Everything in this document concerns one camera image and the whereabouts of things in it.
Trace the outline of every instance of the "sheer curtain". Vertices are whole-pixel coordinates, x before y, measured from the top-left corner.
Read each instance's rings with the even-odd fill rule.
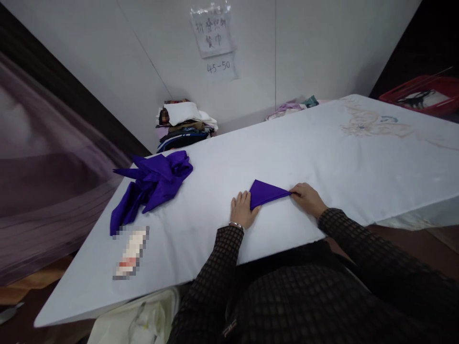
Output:
[[[0,83],[4,286],[77,250],[131,161],[3,54]]]

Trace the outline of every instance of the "purple napkin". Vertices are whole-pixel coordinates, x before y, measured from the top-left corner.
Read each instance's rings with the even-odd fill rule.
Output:
[[[284,189],[260,182],[256,179],[250,188],[250,193],[250,210],[253,210],[259,205],[274,201],[278,198],[289,196],[291,194]]]
[[[120,201],[111,213],[110,235],[116,235],[120,226],[132,223],[140,205],[145,205],[142,214],[153,210],[160,204],[175,197],[182,182],[193,171],[186,151],[180,150],[162,154],[149,159],[134,157],[137,169],[117,169],[113,172],[135,179],[131,182]]]

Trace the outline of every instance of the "wristwatch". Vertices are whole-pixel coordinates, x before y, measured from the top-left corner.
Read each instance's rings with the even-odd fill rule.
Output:
[[[237,227],[237,228],[240,228],[240,229],[242,229],[242,230],[245,232],[245,228],[244,228],[242,225],[238,224],[237,222],[230,221],[230,223],[228,223],[228,225],[229,225],[229,226],[235,226],[235,227]]]

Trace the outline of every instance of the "handwritten sign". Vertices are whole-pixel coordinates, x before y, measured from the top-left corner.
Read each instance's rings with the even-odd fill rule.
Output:
[[[201,57],[226,54],[234,50],[230,35],[229,13],[208,11],[191,15],[191,25]]]
[[[213,84],[221,84],[239,78],[234,65],[234,54],[207,58],[204,60],[204,66],[206,76]]]

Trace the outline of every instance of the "red plastic basket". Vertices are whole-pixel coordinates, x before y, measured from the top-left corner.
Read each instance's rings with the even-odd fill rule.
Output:
[[[410,94],[432,89],[446,95],[449,99],[424,109],[406,107],[401,103],[397,103],[397,100],[403,99]],[[384,93],[379,97],[379,100],[436,117],[452,114],[459,108],[459,79],[422,75]]]

